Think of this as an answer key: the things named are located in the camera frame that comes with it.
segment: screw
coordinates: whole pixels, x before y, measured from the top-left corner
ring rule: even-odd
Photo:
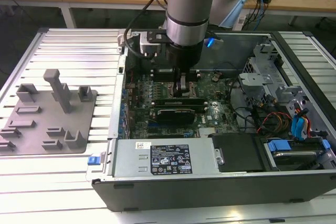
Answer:
[[[222,159],[222,157],[216,157],[216,160],[218,165],[224,165],[224,160]]]

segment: blue light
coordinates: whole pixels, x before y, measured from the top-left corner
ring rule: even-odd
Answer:
[[[215,43],[215,39],[214,38],[210,38],[209,41],[208,41],[208,45],[206,45],[206,47],[210,48],[214,43]]]

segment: sticker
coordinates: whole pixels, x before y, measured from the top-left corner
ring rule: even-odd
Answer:
[[[136,142],[135,148],[136,149],[150,149],[152,142]]]
[[[189,145],[152,145],[150,149],[153,175],[193,173]]]

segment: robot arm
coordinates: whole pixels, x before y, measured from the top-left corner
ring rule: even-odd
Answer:
[[[232,26],[245,0],[168,0],[166,47],[174,67],[174,83],[186,83],[189,70],[201,57],[208,23]]]

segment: red wire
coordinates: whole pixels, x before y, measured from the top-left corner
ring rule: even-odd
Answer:
[[[262,125],[263,125],[263,124],[267,121],[267,119],[268,119],[271,115],[273,115],[273,114],[274,114],[274,115],[278,115],[278,114],[285,115],[285,116],[287,116],[289,119],[292,120],[292,118],[290,117],[290,115],[288,115],[288,114],[286,114],[286,113],[283,113],[283,112],[271,112],[271,113],[269,113],[269,114],[265,117],[265,119],[264,119]]]

